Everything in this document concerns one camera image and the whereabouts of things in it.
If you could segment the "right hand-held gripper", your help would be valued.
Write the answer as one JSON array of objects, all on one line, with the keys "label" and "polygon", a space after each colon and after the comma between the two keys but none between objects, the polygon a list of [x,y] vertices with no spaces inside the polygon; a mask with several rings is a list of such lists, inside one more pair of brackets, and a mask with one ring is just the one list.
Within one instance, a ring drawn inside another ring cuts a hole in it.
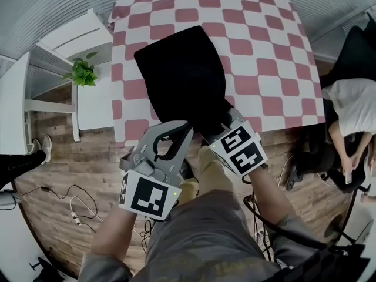
[{"label": "right hand-held gripper", "polygon": [[229,109],[219,131],[209,135],[209,148],[234,174],[244,177],[258,167],[267,167],[260,135],[237,109]]}]

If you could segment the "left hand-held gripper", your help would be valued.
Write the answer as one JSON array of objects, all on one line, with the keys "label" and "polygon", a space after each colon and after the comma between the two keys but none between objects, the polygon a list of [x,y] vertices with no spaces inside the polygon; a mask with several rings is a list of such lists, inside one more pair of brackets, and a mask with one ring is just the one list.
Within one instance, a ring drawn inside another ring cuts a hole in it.
[{"label": "left hand-held gripper", "polygon": [[[193,134],[193,126],[184,120],[160,123],[145,131],[134,153],[120,159],[123,177],[118,206],[154,220],[166,220],[182,192],[171,185],[166,174],[180,170]],[[157,144],[165,137],[172,144],[160,155]]]}]

